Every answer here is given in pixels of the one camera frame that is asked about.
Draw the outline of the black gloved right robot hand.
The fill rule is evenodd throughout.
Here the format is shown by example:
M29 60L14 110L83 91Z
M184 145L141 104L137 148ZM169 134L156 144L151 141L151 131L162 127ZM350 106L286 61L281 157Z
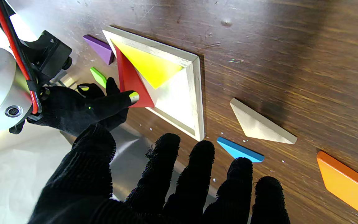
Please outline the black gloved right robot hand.
M97 84L84 83L76 90L62 86L44 87L40 118L27 121L79 136L91 125L112 131L126 121L128 109L140 99L138 92L121 92L114 78L107 79L105 91Z

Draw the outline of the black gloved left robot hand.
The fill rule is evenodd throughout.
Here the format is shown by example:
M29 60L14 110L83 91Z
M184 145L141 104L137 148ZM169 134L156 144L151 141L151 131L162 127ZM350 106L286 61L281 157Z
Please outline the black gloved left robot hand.
M166 200L180 137L162 135L148 155L137 186L125 201L113 200L110 163L116 152L113 136L100 125L77 137L44 186L30 224L289 224L283 188L270 176L253 185L253 164L233 160L217 200L206 209L215 148L198 142Z

